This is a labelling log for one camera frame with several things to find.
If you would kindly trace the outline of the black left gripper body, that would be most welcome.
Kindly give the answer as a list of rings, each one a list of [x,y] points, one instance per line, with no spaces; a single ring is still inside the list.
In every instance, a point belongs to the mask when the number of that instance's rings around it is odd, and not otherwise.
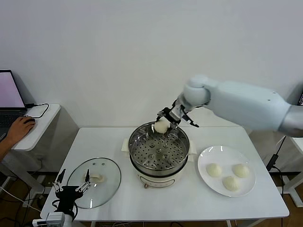
[[[63,186],[55,191],[59,204],[55,212],[63,212],[64,214],[74,214],[73,207],[77,199],[83,196],[81,189],[77,190],[78,186]]]

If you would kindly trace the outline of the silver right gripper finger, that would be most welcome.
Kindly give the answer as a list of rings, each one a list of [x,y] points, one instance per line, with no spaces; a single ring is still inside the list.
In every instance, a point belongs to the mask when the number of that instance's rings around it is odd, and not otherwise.
[[[165,107],[163,108],[161,111],[159,111],[157,113],[157,118],[156,120],[159,121],[162,117],[165,117],[169,114],[169,108],[168,107]]]
[[[169,123],[169,128],[167,129],[167,137],[168,136],[178,137],[178,132],[179,132],[178,125],[179,124],[180,124],[180,121]]]

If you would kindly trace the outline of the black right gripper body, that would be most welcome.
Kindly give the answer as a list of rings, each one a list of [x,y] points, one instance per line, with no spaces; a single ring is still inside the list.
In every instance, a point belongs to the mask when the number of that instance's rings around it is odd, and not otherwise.
[[[169,109],[168,107],[164,108],[164,117],[174,125],[179,125],[181,123],[181,119],[175,115],[172,111],[172,109]]]

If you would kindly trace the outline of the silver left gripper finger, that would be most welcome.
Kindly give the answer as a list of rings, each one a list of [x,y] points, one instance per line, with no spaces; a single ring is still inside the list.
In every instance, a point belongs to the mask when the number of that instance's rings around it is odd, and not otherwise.
[[[66,171],[66,169],[63,169],[58,174],[56,180],[53,182],[53,186],[54,186],[56,192],[63,191],[61,185],[62,185],[62,181],[63,181],[63,178],[64,178],[65,171]]]
[[[76,189],[77,192],[86,192],[87,189],[91,186],[89,169],[86,172],[84,180],[84,183]]]

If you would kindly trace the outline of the bare person hand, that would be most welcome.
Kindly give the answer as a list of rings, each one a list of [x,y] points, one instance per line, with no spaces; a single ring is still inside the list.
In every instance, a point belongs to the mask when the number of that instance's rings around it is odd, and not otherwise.
[[[19,117],[11,125],[6,140],[10,147],[21,141],[35,126],[35,119],[32,117]]]

